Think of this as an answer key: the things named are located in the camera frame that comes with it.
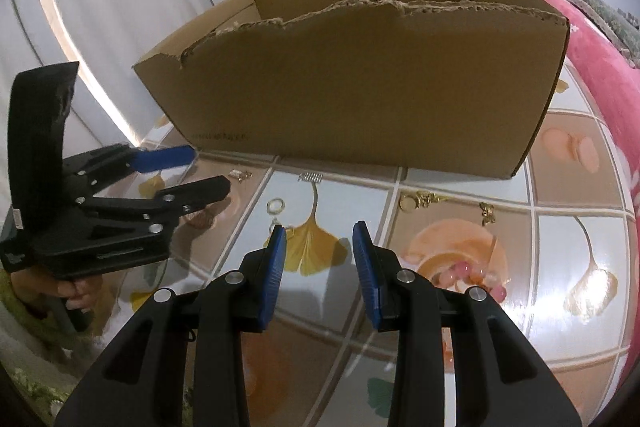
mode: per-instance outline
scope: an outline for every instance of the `silver screw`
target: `silver screw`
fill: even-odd
[[[469,288],[469,297],[474,301],[482,302],[486,299],[486,291],[480,286],[473,286],[473,288]]]
[[[239,284],[244,280],[244,275],[242,272],[229,272],[225,275],[225,281],[227,284]]]
[[[154,293],[154,301],[156,302],[167,302],[171,298],[171,290],[167,288],[160,288],[156,293]]]
[[[415,281],[415,274],[411,270],[400,270],[396,274],[396,279],[398,279],[400,282],[410,283]]]

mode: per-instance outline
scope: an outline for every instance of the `pink fabric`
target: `pink fabric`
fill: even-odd
[[[617,49],[603,39],[571,3],[566,0],[545,1],[570,20],[572,32],[567,57],[591,91],[614,143],[626,156],[632,178],[636,177],[640,169],[640,70],[629,67]],[[631,188],[634,202],[639,192],[640,184],[635,183]],[[640,219],[636,220],[636,229],[640,238]],[[639,354],[640,306],[636,312],[634,336],[622,378],[625,378]]]

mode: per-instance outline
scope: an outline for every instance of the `ring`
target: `ring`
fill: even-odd
[[[415,194],[405,192],[400,196],[399,206],[403,212],[413,212],[420,207],[420,199]]]
[[[267,203],[267,214],[277,216],[284,210],[284,200],[282,198],[273,198]]]

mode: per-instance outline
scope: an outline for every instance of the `yellow ginkgo leaf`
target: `yellow ginkgo leaf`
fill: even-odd
[[[155,176],[150,177],[146,182],[142,182],[138,185],[138,191],[140,192],[140,196],[145,198],[146,200],[152,199],[158,190],[162,190],[164,188],[164,180],[160,175],[160,172]]]
[[[285,271],[300,271],[300,275],[304,277],[339,266],[344,263],[348,254],[337,237],[321,229],[316,223],[318,188],[315,183],[311,185],[314,190],[314,206],[302,225],[287,229],[287,257],[284,263]]]
[[[137,312],[151,295],[153,295],[153,292],[131,292],[129,302],[133,311]]]
[[[556,84],[556,93],[560,94],[569,89],[569,84],[563,80],[562,78],[558,78],[558,83]]]

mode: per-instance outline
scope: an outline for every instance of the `silver ring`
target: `silver ring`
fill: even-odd
[[[284,210],[284,200],[282,198],[273,198],[267,203],[267,214],[277,216]]]

